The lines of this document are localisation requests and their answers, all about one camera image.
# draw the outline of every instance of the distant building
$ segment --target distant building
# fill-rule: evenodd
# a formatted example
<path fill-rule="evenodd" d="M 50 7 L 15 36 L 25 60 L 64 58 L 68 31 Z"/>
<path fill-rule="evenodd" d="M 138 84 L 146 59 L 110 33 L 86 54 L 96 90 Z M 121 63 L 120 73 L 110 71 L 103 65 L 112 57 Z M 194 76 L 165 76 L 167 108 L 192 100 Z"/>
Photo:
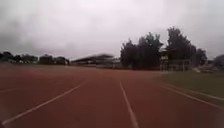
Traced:
<path fill-rule="evenodd" d="M 120 59 L 110 54 L 98 54 L 71 61 L 72 65 L 94 66 L 94 67 L 117 67 L 121 66 Z"/>

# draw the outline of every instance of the tree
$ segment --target tree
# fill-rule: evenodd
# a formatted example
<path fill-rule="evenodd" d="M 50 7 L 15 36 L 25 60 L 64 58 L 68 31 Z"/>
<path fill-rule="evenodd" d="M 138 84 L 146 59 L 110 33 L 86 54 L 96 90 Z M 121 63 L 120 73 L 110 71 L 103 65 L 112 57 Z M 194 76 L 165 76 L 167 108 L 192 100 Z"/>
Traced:
<path fill-rule="evenodd" d="M 219 55 L 214 59 L 213 65 L 224 70 L 224 55 Z"/>
<path fill-rule="evenodd" d="M 54 59 L 51 55 L 43 55 L 39 58 L 40 64 L 54 64 Z"/>
<path fill-rule="evenodd" d="M 149 33 L 145 37 L 141 37 L 137 45 L 139 67 L 158 66 L 160 59 L 159 49 L 162 45 L 159 35 L 154 36 L 152 33 Z"/>
<path fill-rule="evenodd" d="M 183 36 L 179 28 L 171 27 L 168 29 L 169 59 L 191 59 L 192 45 L 186 36 Z"/>
<path fill-rule="evenodd" d="M 20 55 L 15 55 L 15 56 L 13 57 L 13 60 L 14 60 L 15 62 L 19 63 L 19 62 L 22 60 L 22 58 L 21 58 Z"/>
<path fill-rule="evenodd" d="M 2 57 L 3 57 L 3 54 L 2 54 L 2 53 L 0 53 L 0 60 L 2 59 Z"/>
<path fill-rule="evenodd" d="M 203 65 L 207 61 L 206 51 L 201 48 L 196 51 L 196 66 Z"/>
<path fill-rule="evenodd" d="M 137 46 L 129 39 L 127 43 L 123 43 L 121 48 L 121 63 L 123 66 L 135 67 L 137 63 Z"/>
<path fill-rule="evenodd" d="M 9 60 L 13 59 L 13 55 L 11 52 L 5 51 L 2 53 L 2 55 L 3 55 L 2 56 L 3 61 L 9 61 Z"/>
<path fill-rule="evenodd" d="M 162 45 L 160 36 L 152 33 L 140 37 L 137 45 L 129 39 L 121 48 L 121 63 L 133 68 L 156 67 L 159 65 L 159 49 Z"/>

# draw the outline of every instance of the green grass field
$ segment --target green grass field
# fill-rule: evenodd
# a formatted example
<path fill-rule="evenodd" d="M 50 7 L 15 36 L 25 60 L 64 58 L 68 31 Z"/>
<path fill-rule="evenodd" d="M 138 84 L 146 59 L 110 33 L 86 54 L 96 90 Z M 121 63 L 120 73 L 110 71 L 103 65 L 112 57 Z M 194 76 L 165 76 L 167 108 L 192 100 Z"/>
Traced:
<path fill-rule="evenodd" d="M 178 72 L 165 74 L 161 79 L 175 86 L 224 98 L 224 74 Z"/>

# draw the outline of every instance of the roof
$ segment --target roof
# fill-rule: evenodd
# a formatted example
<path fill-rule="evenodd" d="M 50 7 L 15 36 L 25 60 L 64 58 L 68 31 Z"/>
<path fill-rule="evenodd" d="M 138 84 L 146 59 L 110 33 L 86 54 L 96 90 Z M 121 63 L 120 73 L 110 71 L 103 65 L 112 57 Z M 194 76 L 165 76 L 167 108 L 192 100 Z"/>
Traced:
<path fill-rule="evenodd" d="M 98 55 L 92 55 L 84 58 L 80 58 L 77 60 L 74 60 L 72 62 L 81 62 L 81 61 L 92 61 L 92 60 L 102 60 L 102 59 L 108 59 L 108 58 L 113 58 L 113 55 L 110 54 L 98 54 Z"/>

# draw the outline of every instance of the running track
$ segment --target running track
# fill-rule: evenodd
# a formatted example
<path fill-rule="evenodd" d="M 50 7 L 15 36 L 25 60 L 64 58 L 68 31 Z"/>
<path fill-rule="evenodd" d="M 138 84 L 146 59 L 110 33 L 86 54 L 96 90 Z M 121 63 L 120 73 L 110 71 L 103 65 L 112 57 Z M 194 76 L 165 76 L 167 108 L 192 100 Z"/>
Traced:
<path fill-rule="evenodd" d="M 164 88 L 159 73 L 0 66 L 5 128 L 224 128 L 224 110 Z"/>

